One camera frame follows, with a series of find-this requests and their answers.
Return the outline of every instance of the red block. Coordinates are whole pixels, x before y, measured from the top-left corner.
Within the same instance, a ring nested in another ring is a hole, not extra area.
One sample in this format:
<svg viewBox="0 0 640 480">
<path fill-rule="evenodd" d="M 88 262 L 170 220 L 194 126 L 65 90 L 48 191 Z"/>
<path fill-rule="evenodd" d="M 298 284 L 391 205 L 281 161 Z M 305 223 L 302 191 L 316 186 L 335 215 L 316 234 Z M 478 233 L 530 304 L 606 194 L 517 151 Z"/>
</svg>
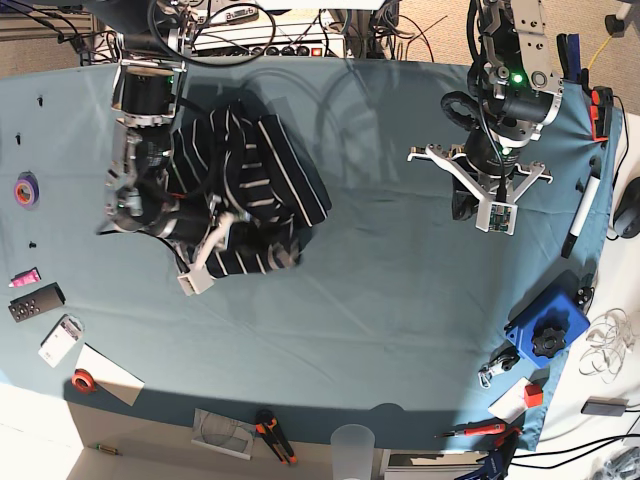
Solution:
<svg viewBox="0 0 640 480">
<path fill-rule="evenodd" d="M 542 405 L 544 394 L 540 385 L 527 385 L 524 387 L 524 403 L 528 408 L 538 407 Z"/>
</svg>

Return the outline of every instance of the white paper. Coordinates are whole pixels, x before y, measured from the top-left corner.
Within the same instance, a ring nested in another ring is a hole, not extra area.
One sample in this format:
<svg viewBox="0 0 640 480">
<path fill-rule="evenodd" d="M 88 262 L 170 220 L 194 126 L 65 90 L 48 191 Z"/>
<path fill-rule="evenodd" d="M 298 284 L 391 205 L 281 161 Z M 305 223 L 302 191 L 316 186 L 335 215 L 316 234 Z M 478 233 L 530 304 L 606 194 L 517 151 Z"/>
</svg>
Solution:
<svg viewBox="0 0 640 480">
<path fill-rule="evenodd" d="M 256 426 L 196 408 L 191 443 L 251 460 Z"/>
<path fill-rule="evenodd" d="M 518 380 L 518 383 L 489 407 L 489 413 L 507 424 L 513 423 L 527 410 L 527 404 L 524 401 L 524 388 L 527 385 L 531 385 L 531 382 L 526 378 Z"/>
<path fill-rule="evenodd" d="M 89 372 L 98 385 L 130 406 L 133 406 L 144 387 L 144 382 L 88 345 L 82 347 L 76 364 L 76 369 L 78 368 Z"/>
<path fill-rule="evenodd" d="M 56 328 L 42 342 L 38 355 L 52 368 L 55 368 L 81 338 L 82 324 L 80 321 L 69 315 L 64 315 Z"/>
</svg>

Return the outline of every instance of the computer mouse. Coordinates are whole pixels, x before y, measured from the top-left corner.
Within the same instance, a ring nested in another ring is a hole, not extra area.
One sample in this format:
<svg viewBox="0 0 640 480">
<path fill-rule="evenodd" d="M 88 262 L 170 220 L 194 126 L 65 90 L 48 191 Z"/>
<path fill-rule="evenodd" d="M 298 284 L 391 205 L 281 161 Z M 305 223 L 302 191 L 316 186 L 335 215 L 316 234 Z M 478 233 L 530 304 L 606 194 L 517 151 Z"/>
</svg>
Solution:
<svg viewBox="0 0 640 480">
<path fill-rule="evenodd" d="M 613 215 L 613 229 L 622 238 L 633 238 L 640 232 L 640 177 L 625 188 Z"/>
</svg>

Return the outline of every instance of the red handle tool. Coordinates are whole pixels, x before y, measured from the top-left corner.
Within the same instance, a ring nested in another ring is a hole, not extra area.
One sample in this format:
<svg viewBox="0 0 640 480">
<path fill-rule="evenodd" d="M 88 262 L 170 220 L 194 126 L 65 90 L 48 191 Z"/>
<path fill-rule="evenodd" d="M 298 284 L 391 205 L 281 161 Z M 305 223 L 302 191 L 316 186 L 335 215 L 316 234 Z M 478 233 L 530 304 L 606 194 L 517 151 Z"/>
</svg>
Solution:
<svg viewBox="0 0 640 480">
<path fill-rule="evenodd" d="M 504 433 L 507 429 L 504 423 L 494 423 L 485 425 L 484 427 L 465 428 L 464 430 L 454 430 L 440 435 L 441 437 L 471 437 L 474 435 L 498 435 Z"/>
</svg>

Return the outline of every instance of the red object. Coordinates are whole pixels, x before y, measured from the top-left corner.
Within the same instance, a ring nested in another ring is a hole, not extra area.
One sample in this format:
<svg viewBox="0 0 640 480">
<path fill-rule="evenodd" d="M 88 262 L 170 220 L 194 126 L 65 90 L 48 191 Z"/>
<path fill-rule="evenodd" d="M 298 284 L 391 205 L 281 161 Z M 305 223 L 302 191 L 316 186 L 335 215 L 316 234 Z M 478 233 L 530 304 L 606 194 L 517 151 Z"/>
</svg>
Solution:
<svg viewBox="0 0 640 480">
<path fill-rule="evenodd" d="M 597 132 L 596 122 L 600 120 L 597 105 L 591 105 L 589 107 L 589 117 L 591 118 L 591 135 L 592 135 L 593 141 L 604 142 L 606 140 L 609 140 L 609 137 L 599 137 L 598 134 L 596 133 Z"/>
<path fill-rule="evenodd" d="M 524 403 L 528 408 L 538 407 L 542 405 L 544 400 L 544 393 L 540 385 L 527 385 L 524 387 Z"/>
<path fill-rule="evenodd" d="M 76 390 L 80 393 L 84 393 L 85 395 L 89 395 L 96 391 L 96 382 L 93 380 L 91 374 L 80 368 L 77 369 L 76 373 L 71 377 L 71 383 Z"/>
<path fill-rule="evenodd" d="M 496 423 L 485 427 L 465 428 L 463 432 L 465 437 L 471 437 L 473 435 L 497 435 L 498 433 L 504 433 L 506 429 L 507 426 L 504 423 Z"/>
</svg>

